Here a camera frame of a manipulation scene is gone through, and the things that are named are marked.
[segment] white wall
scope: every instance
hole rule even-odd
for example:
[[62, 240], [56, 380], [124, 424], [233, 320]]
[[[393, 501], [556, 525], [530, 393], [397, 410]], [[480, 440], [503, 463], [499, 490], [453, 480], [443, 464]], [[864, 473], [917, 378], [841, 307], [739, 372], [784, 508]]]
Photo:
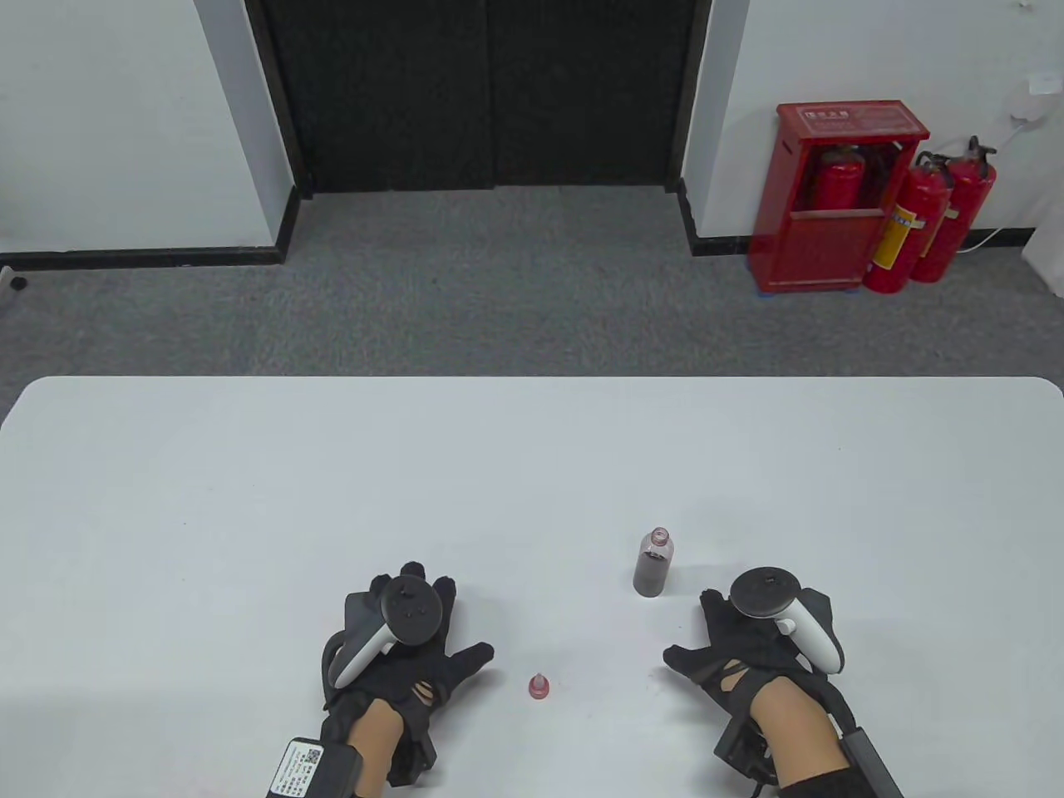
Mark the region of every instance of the white wall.
[[705, 215], [720, 132], [728, 113], [750, 0], [715, 0], [710, 6], [702, 65], [684, 153], [683, 182], [695, 219]]
[[[695, 170], [700, 162], [692, 150], [701, 142], [692, 136], [688, 143], [684, 180], [692, 206], [700, 209], [695, 222], [702, 236], [752, 232], [780, 102], [901, 99], [931, 130], [932, 143], [977, 133], [994, 144], [1010, 130], [1008, 92], [1030, 71], [1064, 69], [1061, 0], [1033, 0], [1032, 11], [1014, 0], [749, 5], [711, 182], [704, 168]], [[713, 35], [711, 20], [708, 45]], [[717, 113], [712, 103], [703, 105], [703, 94], [700, 88], [693, 131]], [[1042, 219], [1047, 203], [1029, 200], [1059, 181], [1062, 140], [1064, 113], [1013, 142], [997, 161], [1000, 182], [979, 227], [1033, 227]]]
[[273, 240], [193, 0], [4, 0], [0, 252]]
[[277, 239], [294, 184], [244, 0], [195, 0], [251, 169], [270, 237]]

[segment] double door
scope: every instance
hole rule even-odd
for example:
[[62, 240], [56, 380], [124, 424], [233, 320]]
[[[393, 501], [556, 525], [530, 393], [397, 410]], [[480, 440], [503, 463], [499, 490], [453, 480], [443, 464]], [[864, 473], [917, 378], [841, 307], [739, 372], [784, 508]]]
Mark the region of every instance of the double door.
[[696, 0], [262, 0], [318, 192], [662, 184]]

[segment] fire extinguisher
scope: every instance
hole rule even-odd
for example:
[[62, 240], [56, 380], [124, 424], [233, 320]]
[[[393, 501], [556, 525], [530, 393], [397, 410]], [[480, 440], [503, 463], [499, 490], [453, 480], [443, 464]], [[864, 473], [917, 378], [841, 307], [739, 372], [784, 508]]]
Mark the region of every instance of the fire extinguisher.
[[916, 262], [927, 251], [946, 216], [953, 193], [949, 159], [921, 152], [909, 170], [898, 203], [887, 221], [883, 239], [865, 275], [865, 287], [879, 294], [897, 294], [905, 287]]
[[950, 161], [949, 173], [955, 186], [949, 210], [946, 211], [946, 217], [928, 253], [913, 269], [913, 280], [937, 283], [946, 276], [946, 270], [971, 232], [971, 226], [997, 181], [997, 169], [986, 161], [987, 155], [996, 154], [997, 150], [983, 147], [979, 144], [979, 137], [972, 136], [964, 157]]
[[828, 150], [813, 187], [814, 211], [850, 211], [858, 206], [864, 183], [865, 160], [850, 145]]

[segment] black baseboard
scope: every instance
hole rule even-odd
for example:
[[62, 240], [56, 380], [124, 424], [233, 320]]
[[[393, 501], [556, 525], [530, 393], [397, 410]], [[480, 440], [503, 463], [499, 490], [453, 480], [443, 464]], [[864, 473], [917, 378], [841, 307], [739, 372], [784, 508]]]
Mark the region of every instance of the black baseboard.
[[[691, 202], [687, 200], [687, 186], [680, 179], [677, 190], [680, 201], [680, 215], [683, 217], [683, 228], [687, 232], [687, 246], [695, 257], [710, 255], [745, 255], [750, 251], [749, 235], [720, 235], [703, 238], [695, 229], [695, 218], [691, 213]], [[975, 247], [985, 240], [993, 230], [972, 230], [964, 239], [962, 249]], [[1026, 247], [1034, 235], [1034, 228], [1005, 228], [991, 238], [984, 247]]]
[[695, 257], [710, 255], [745, 255], [750, 251], [750, 236], [720, 235], [714, 238], [703, 238], [695, 229], [695, 217], [691, 213], [691, 202], [687, 200], [687, 184], [680, 178], [677, 184], [677, 199], [680, 202], [680, 215], [683, 217], [683, 229], [687, 233], [687, 246]]
[[268, 266], [284, 263], [300, 205], [294, 187], [272, 247], [211, 247], [203, 249], [112, 249], [73, 252], [0, 252], [0, 266], [17, 271], [63, 269], [150, 269], [172, 266]]

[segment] bottle cap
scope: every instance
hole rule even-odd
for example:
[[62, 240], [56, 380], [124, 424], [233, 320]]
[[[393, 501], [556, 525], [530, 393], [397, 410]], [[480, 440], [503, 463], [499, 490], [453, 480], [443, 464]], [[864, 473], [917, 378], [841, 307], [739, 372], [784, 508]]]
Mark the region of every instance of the bottle cap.
[[543, 674], [536, 674], [529, 680], [529, 695], [536, 701], [542, 701], [550, 694], [550, 682]]

